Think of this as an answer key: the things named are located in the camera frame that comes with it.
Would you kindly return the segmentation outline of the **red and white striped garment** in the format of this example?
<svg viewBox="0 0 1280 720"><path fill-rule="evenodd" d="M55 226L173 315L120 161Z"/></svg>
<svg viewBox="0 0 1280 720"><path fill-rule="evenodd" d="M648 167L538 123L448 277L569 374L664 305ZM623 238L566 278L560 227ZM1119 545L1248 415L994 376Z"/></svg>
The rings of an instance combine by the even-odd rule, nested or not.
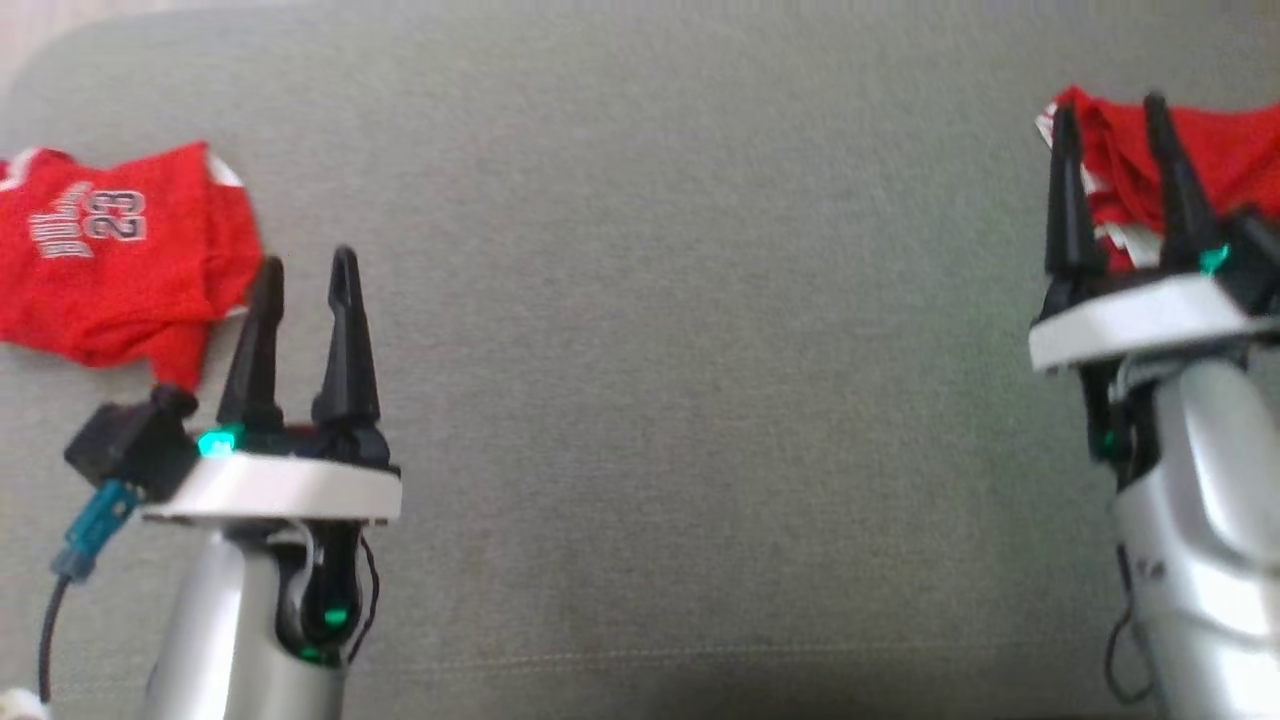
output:
<svg viewBox="0 0 1280 720"><path fill-rule="evenodd" d="M1036 118L1047 146L1053 143L1053 115L1064 102L1076 114L1083 184L1110 274L1156 266L1164 200L1142 106L1069 86ZM1219 215L1252 206L1280 225L1280 102L1249 111L1174 108L1172 120Z"/></svg>

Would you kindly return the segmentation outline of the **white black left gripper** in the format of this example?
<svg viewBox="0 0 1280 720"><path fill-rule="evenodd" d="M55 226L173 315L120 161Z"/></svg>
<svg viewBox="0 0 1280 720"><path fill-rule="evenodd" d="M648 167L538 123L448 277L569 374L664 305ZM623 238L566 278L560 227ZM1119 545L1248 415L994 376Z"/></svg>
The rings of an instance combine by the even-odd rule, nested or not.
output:
<svg viewBox="0 0 1280 720"><path fill-rule="evenodd" d="M332 338L312 424L381 441L378 377L356 251L332 259L328 305ZM284 428L276 404L276 338L284 314L284 268L268 255L250 292L239 338L218 407L218 424L252 432ZM401 516L403 486L393 471L317 457L251 454L234 430L196 441L197 462L163 502L142 503L150 521L227 525L242 521L389 523Z"/></svg>

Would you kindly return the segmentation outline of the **red jersey with number 23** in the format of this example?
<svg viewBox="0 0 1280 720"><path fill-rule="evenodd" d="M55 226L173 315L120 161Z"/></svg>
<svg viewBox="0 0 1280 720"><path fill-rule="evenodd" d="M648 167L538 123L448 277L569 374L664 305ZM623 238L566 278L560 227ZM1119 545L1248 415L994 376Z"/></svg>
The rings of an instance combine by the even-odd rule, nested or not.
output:
<svg viewBox="0 0 1280 720"><path fill-rule="evenodd" d="M195 389L264 252L241 177L205 142L114 167L0 159L0 343Z"/></svg>

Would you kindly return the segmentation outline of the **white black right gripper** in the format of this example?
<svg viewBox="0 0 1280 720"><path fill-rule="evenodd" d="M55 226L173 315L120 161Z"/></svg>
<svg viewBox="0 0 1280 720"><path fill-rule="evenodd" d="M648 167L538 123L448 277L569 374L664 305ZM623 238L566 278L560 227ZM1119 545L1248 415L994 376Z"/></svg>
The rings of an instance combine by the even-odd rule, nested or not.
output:
<svg viewBox="0 0 1280 720"><path fill-rule="evenodd" d="M1164 209L1164 272L1217 273L1225 263L1219 222L1161 92L1143 99L1148 147ZM1280 334L1280 311L1249 310L1228 283L1198 273L1147 278L1101 292L1107 254L1094 234L1074 106L1053 113L1041 314L1028 331L1033 372L1046 374L1217 340Z"/></svg>

